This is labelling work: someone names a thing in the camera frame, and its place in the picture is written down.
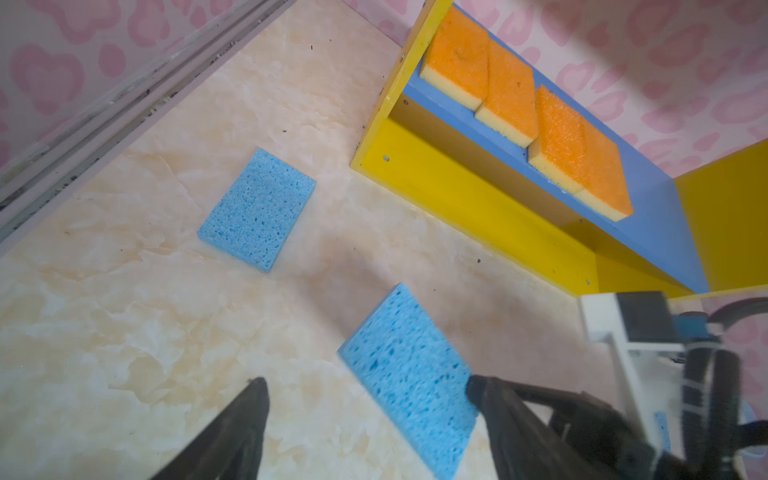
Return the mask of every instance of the blue sponge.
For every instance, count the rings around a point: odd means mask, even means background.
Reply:
[[[314,189],[314,180],[259,150],[197,235],[269,273]]]
[[[465,394],[471,372],[405,285],[339,355],[435,477],[453,478],[478,414]]]

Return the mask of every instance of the shelf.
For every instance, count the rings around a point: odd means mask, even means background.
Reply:
[[[506,48],[494,35],[491,38]],[[419,77],[420,64],[402,94],[688,289],[695,293],[709,292],[674,181],[557,85],[535,68],[533,70],[536,87],[543,84],[616,143],[634,207],[633,215],[612,222],[550,182],[528,164],[525,149],[486,127],[475,119],[474,112],[423,81]],[[526,207],[535,210],[535,205]]]

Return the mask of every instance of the floor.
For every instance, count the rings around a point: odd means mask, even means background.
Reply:
[[[398,55],[299,0],[0,258],[0,477],[148,478],[263,376],[263,478],[430,478],[336,355],[401,281],[473,371],[617,403],[575,299],[349,168]],[[196,236],[258,148],[317,180],[268,275]]]

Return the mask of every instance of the sponge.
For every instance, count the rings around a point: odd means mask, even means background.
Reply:
[[[339,356],[438,480],[450,480],[475,427],[471,372],[400,283]]]
[[[495,41],[488,49],[488,96],[475,118],[526,148],[538,136],[533,70]]]
[[[581,116],[543,85],[536,90],[538,138],[528,163],[563,190],[576,194],[588,176]]]
[[[314,180],[259,150],[197,235],[269,273],[314,189]]]
[[[588,176],[584,189],[575,196],[600,215],[614,222],[623,220],[634,213],[634,209],[627,192],[619,149],[588,121],[583,121],[583,128]]]
[[[488,32],[451,7],[429,45],[419,76],[472,111],[488,93]]]

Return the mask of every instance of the yellow and blue shelf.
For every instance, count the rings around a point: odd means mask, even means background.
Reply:
[[[537,87],[546,86],[619,147],[633,215],[612,222],[595,213],[528,164],[525,149],[419,77],[450,6],[431,0],[422,10],[352,167],[570,293],[709,292],[707,262],[675,180],[535,68]]]

